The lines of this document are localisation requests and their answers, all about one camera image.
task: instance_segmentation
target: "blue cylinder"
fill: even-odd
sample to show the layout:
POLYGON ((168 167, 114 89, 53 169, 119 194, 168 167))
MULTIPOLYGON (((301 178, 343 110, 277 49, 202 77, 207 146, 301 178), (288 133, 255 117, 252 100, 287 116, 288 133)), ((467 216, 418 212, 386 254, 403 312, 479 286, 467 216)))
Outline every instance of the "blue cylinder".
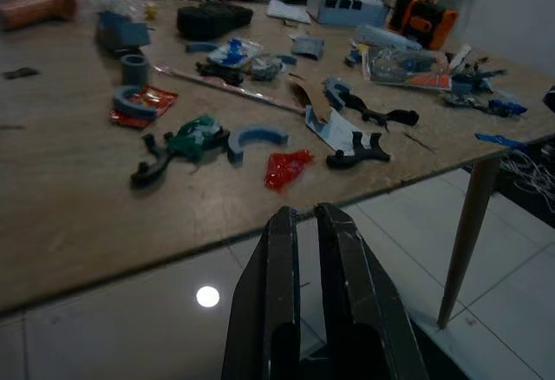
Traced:
POLYGON ((121 85, 144 87, 148 85, 148 59, 143 55, 125 55, 121 58, 121 85))

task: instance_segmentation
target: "red plastic wrapper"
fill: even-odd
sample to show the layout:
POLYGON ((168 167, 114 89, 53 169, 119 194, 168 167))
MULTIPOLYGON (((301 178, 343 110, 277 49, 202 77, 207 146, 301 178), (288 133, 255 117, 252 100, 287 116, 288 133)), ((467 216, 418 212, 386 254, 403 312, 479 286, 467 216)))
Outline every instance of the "red plastic wrapper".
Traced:
POLYGON ((284 186, 294 181, 313 160, 314 156, 308 150, 271 154, 264 178, 266 187, 281 192, 284 186))
MULTIPOLYGON (((156 116, 160 117, 173 105, 177 97, 178 95, 174 92, 168 92, 164 89, 147 86, 139 94, 131 96, 129 101, 133 104, 156 107, 156 116)), ((133 128, 145 128, 151 123, 149 120, 133 118, 132 116, 123 114, 115 109, 110 111, 110 119, 112 122, 121 126, 133 128)))

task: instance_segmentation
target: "wall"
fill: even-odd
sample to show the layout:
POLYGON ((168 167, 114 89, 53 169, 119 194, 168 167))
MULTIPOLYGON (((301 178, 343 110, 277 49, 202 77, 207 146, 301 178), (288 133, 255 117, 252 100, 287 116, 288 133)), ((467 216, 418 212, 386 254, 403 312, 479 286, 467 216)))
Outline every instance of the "wall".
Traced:
POLYGON ((555 0, 468 0, 455 33, 471 45, 555 75, 554 6, 555 0))

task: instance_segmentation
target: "cable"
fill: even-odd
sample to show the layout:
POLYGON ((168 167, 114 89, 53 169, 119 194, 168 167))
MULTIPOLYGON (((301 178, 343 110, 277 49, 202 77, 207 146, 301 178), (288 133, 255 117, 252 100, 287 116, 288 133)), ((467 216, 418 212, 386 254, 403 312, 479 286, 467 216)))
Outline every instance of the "cable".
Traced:
POLYGON ((526 153, 514 150, 501 160, 499 168, 518 177, 513 184, 521 191, 542 195, 549 211, 555 213, 555 175, 545 166, 538 165, 526 153))

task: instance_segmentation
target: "tabletop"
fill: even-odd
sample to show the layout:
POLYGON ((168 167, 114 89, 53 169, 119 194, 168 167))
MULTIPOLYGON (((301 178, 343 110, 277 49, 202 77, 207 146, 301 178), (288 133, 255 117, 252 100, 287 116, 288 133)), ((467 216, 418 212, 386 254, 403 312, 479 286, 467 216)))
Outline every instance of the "tabletop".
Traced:
MULTIPOLYGON (((150 62, 194 72, 203 54, 187 54, 175 28, 183 2, 158 2, 150 22, 151 44, 142 48, 150 62)), ((289 54, 287 27, 253 4, 251 24, 222 37, 244 37, 264 51, 289 54)), ((46 22, 0 36, 2 71, 30 66, 40 75, 0 79, 0 312, 124 276, 259 231, 282 205, 309 213, 318 202, 338 205, 395 190, 441 174, 463 163, 499 154, 503 147, 477 141, 475 132, 503 134, 517 141, 538 141, 555 134, 555 115, 542 103, 553 84, 547 75, 493 58, 492 69, 508 75, 494 79, 529 110, 521 118, 503 119, 475 110, 445 108, 436 93, 365 82, 360 69, 343 64, 353 29, 301 28, 325 39, 320 61, 299 58, 290 72, 320 87, 339 76, 376 111, 414 109, 414 127, 391 123, 389 132, 362 122, 365 132, 383 132, 380 144, 389 163, 365 161, 350 170, 330 170, 332 154, 305 125, 301 115, 223 93, 180 79, 152 73, 151 83, 177 92, 179 99, 144 132, 110 124, 111 94, 119 85, 118 61, 95 46, 94 22, 46 22), (230 164, 219 151, 198 164, 174 160, 163 179, 133 190, 129 177, 139 161, 152 161, 141 140, 209 114, 224 128, 250 124, 279 126, 289 133, 286 147, 270 143, 245 148, 242 166, 230 164), (430 146, 430 151, 403 132, 430 146), (315 161, 285 191, 264 186, 271 153, 309 149, 315 161)), ((286 75, 273 82, 245 81, 246 88, 293 98, 286 75)))

